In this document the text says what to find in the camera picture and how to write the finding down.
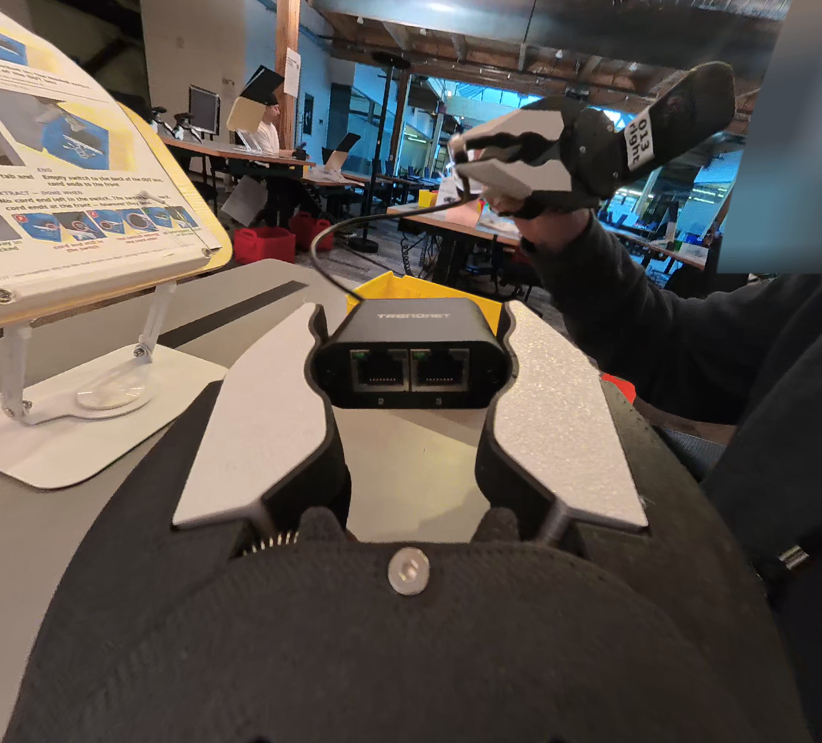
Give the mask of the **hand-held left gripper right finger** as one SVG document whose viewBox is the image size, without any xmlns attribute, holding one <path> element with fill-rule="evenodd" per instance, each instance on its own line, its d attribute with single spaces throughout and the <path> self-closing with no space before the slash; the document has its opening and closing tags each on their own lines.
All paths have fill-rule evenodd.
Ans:
<svg viewBox="0 0 822 743">
<path fill-rule="evenodd" d="M 649 522 L 598 370 L 520 302 L 500 314 L 511 362 L 488 406 L 477 483 L 524 541 L 560 543 L 576 523 L 641 533 Z"/>
</svg>

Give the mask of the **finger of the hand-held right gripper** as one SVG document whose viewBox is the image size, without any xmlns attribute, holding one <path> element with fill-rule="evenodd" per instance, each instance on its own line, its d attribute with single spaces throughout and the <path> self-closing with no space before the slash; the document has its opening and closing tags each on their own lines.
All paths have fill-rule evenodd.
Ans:
<svg viewBox="0 0 822 743">
<path fill-rule="evenodd" d="M 448 142 L 450 155 L 467 155 L 489 147 L 508 150 L 521 146 L 526 155 L 539 155 L 557 143 L 583 110 L 571 98 L 542 98 L 503 114 Z"/>
<path fill-rule="evenodd" d="M 504 151 L 491 148 L 491 157 L 463 146 L 451 147 L 451 162 L 457 191 L 462 199 L 476 199 L 481 192 L 493 190 L 514 199 L 570 196 L 573 185 L 557 146 L 532 162 L 503 157 Z"/>
</svg>

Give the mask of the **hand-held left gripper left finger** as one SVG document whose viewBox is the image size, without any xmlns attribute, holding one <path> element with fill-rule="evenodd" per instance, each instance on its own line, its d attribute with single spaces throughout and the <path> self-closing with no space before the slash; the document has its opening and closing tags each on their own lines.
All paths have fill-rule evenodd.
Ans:
<svg viewBox="0 0 822 743">
<path fill-rule="evenodd" d="M 312 508 L 347 537 L 352 479 L 331 402 L 311 373 L 327 340 L 325 311 L 305 303 L 229 369 L 172 525 L 243 520 L 261 538 L 296 532 Z"/>
</svg>

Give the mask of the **yellow plastic bin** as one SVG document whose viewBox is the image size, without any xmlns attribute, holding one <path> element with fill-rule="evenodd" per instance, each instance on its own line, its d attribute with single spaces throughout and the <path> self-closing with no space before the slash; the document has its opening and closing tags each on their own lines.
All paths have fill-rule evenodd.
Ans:
<svg viewBox="0 0 822 743">
<path fill-rule="evenodd" d="M 385 273 L 357 288 L 340 331 L 352 340 L 435 343 L 499 337 L 501 303 L 411 276 Z"/>
</svg>

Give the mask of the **black network switch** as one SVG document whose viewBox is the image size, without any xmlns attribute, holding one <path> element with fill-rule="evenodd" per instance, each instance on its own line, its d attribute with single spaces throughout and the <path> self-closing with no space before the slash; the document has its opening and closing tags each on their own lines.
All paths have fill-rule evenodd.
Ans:
<svg viewBox="0 0 822 743">
<path fill-rule="evenodd" d="M 311 361 L 316 384 L 341 409 L 486 409 L 512 370 L 465 297 L 366 299 Z"/>
</svg>

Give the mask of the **person's right forearm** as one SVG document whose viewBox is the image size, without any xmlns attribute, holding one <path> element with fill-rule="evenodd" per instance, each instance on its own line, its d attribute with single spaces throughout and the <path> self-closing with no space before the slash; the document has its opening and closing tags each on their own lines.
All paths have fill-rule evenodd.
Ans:
<svg viewBox="0 0 822 743">
<path fill-rule="evenodd" d="M 720 388 L 718 298 L 683 298 L 655 286 L 616 237 L 592 217 L 586 232 L 560 253 L 522 246 L 563 316 L 570 338 L 600 367 L 634 384 L 653 408 L 683 419 L 737 425 L 739 413 Z"/>
</svg>

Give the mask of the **person's right hand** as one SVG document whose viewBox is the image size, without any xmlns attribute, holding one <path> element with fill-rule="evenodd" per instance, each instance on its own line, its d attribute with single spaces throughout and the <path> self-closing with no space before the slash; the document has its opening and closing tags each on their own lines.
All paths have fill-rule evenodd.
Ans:
<svg viewBox="0 0 822 743">
<path fill-rule="evenodd" d="M 532 219 L 513 218 L 521 238 L 532 247 L 560 253 L 583 235 L 593 217 L 591 209 L 543 211 Z"/>
</svg>

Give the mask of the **wooden table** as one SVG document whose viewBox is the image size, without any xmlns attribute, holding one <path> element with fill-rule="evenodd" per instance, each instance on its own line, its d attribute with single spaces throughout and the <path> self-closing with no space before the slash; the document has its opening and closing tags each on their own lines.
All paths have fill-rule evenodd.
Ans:
<svg viewBox="0 0 822 743">
<path fill-rule="evenodd" d="M 401 232 L 425 233 L 439 239 L 439 251 L 430 272 L 432 282 L 456 288 L 464 275 L 488 272 L 495 289 L 507 286 L 500 278 L 504 257 L 519 246 L 519 232 L 508 219 L 478 213 L 471 205 L 417 215 L 417 204 L 391 206 L 387 217 L 399 222 Z"/>
</svg>

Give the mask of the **white board stand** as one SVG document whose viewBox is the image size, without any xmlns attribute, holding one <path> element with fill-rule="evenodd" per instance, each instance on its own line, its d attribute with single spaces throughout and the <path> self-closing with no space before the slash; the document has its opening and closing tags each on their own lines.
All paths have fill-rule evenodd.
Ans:
<svg viewBox="0 0 822 743">
<path fill-rule="evenodd" d="M 2 475 L 79 485 L 170 424 L 226 369 L 159 344 L 177 283 L 155 288 L 138 341 L 26 388 L 30 323 L 2 338 Z"/>
</svg>

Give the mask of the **white sheet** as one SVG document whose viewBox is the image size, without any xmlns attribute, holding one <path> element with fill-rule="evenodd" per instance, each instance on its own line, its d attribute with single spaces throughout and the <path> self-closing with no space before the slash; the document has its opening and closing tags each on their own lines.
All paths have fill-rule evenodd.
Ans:
<svg viewBox="0 0 822 743">
<path fill-rule="evenodd" d="M 252 176 L 243 176 L 225 199 L 220 212 L 243 228 L 251 228 L 268 201 L 266 185 Z"/>
</svg>

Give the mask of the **wooden pillar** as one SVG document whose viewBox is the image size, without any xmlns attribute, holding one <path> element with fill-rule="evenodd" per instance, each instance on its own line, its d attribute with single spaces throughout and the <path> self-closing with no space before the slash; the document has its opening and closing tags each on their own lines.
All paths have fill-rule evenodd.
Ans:
<svg viewBox="0 0 822 743">
<path fill-rule="evenodd" d="M 276 0 L 275 70 L 283 77 L 286 49 L 299 52 L 299 25 L 302 0 Z M 297 105 L 295 99 L 276 93 L 280 102 L 280 149 L 293 151 L 296 146 Z"/>
</svg>

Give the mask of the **wooden desk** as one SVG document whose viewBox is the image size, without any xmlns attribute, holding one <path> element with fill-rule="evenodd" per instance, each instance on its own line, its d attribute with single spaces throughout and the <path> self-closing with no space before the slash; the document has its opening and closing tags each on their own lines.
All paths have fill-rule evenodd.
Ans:
<svg viewBox="0 0 822 743">
<path fill-rule="evenodd" d="M 306 158 L 304 152 L 285 151 L 279 152 L 277 155 L 267 155 L 234 144 L 211 141 L 198 142 L 193 139 L 181 140 L 170 136 L 161 136 L 160 139 L 184 169 L 188 168 L 191 160 L 201 160 L 201 178 L 195 180 L 195 183 L 201 189 L 216 188 L 217 173 L 223 173 L 229 178 L 232 187 L 227 188 L 227 195 L 222 204 L 243 176 L 252 176 L 261 180 L 264 184 L 267 177 L 282 176 L 295 178 L 303 183 L 303 187 L 307 191 L 304 206 L 307 206 L 309 202 L 312 206 L 308 210 L 298 208 L 297 211 L 307 211 L 315 218 L 322 217 L 321 204 L 307 188 L 305 174 L 314 166 L 314 163 Z M 214 209 L 220 212 L 222 204 L 215 205 Z M 258 225 L 265 225 L 262 214 L 252 227 Z"/>
</svg>

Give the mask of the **wooden instruction board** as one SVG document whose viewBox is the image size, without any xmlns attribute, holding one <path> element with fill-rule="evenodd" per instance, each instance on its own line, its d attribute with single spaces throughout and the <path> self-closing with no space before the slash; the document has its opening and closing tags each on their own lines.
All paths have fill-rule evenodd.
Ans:
<svg viewBox="0 0 822 743">
<path fill-rule="evenodd" d="M 140 116 L 1 17 L 1 322 L 218 270 L 225 229 Z"/>
</svg>

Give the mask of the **computer monitor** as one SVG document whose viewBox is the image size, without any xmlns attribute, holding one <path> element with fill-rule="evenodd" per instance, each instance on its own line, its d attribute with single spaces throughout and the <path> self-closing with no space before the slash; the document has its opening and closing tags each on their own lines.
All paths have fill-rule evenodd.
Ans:
<svg viewBox="0 0 822 743">
<path fill-rule="evenodd" d="M 221 101 L 219 94 L 200 86 L 190 85 L 188 112 L 193 130 L 212 137 L 220 134 Z"/>
</svg>

